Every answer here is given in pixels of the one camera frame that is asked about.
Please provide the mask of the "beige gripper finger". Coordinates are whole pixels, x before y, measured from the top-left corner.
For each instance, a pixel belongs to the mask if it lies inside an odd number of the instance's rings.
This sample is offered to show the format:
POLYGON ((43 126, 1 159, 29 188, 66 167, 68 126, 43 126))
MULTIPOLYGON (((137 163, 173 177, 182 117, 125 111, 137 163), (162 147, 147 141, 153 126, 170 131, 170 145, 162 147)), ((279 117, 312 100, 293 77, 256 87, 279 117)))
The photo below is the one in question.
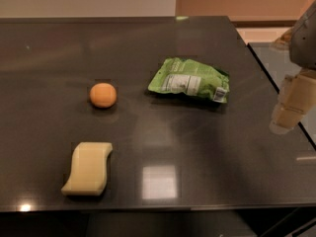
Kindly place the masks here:
POLYGON ((302 68, 279 92, 272 113, 270 130, 287 134, 316 105, 316 71, 302 68))

